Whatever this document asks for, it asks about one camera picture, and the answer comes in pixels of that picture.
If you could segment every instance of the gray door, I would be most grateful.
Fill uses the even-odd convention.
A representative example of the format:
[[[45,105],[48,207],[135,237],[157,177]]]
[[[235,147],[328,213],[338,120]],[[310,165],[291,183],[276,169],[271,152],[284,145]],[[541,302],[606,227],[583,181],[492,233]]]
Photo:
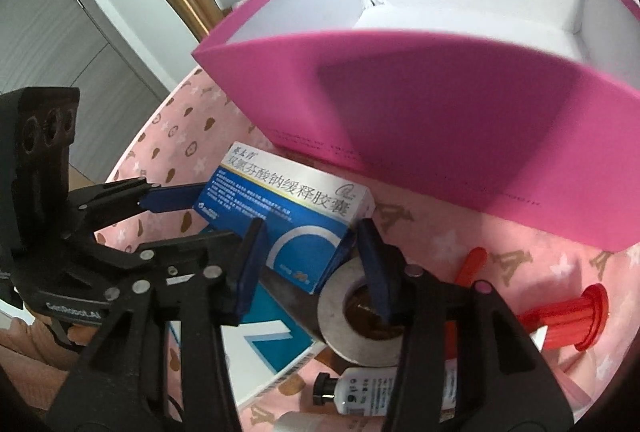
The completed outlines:
[[[0,0],[0,92],[68,87],[106,45],[76,0]]]
[[[160,102],[111,46],[100,51],[74,86],[80,89],[80,105],[69,161],[101,183]]]
[[[69,161],[94,182],[160,103],[77,0],[0,0],[0,92],[43,85],[80,89]]]

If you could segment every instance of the door frame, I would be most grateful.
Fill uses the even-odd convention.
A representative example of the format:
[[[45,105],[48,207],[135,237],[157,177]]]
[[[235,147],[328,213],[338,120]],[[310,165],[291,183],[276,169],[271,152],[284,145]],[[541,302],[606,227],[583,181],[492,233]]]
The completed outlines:
[[[169,94],[167,88],[158,80],[155,74],[146,66],[138,54],[132,49],[120,32],[111,23],[95,0],[76,0],[80,8],[89,17],[91,22],[104,36],[107,42],[115,49],[130,69],[138,76],[153,95],[162,102]]]

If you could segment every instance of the open box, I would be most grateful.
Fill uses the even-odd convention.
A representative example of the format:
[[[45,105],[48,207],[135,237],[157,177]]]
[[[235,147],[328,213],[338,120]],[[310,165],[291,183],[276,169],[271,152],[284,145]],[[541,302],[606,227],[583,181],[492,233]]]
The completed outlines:
[[[634,0],[249,0],[194,58],[274,144],[615,252],[638,241]]]

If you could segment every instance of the white circle arc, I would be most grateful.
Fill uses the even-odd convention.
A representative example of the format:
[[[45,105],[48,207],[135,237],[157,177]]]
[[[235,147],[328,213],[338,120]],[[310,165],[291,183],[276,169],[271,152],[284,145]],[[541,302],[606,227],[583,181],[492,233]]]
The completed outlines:
[[[267,266],[273,269],[273,266],[276,262],[276,257],[280,253],[280,250],[287,244],[290,240],[301,237],[302,235],[317,235],[318,237],[325,238],[328,240],[334,248],[338,247],[340,244],[340,237],[334,234],[334,232],[329,231],[322,226],[299,226],[294,228],[293,230],[289,230],[286,234],[283,234],[271,248],[269,255],[267,255]]]

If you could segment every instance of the patterned tablecloth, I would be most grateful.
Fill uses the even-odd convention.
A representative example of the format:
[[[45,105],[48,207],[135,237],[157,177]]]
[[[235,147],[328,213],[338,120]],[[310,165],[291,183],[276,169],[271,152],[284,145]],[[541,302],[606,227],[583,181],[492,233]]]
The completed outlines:
[[[255,125],[201,69],[194,70],[164,101],[127,148],[109,180],[146,176],[149,182],[179,185],[209,179],[234,141],[280,152],[322,170],[366,184],[376,199],[374,220],[383,237],[442,280],[452,281],[466,253],[483,246],[490,261],[484,278],[498,289],[516,314],[545,303],[580,296],[601,282],[609,293],[610,317],[588,356],[591,368],[576,381],[594,399],[612,379],[638,332],[640,245],[609,253],[514,222],[460,208],[429,196],[339,170],[275,149]],[[135,250],[141,242],[199,232],[205,221],[192,210],[141,214],[98,232],[98,242]],[[574,348],[548,355],[567,365]],[[179,352],[171,352],[170,373],[179,379]],[[242,414],[245,430],[266,432],[288,410],[310,406],[309,383],[328,369],[313,361],[279,389],[255,401]]]

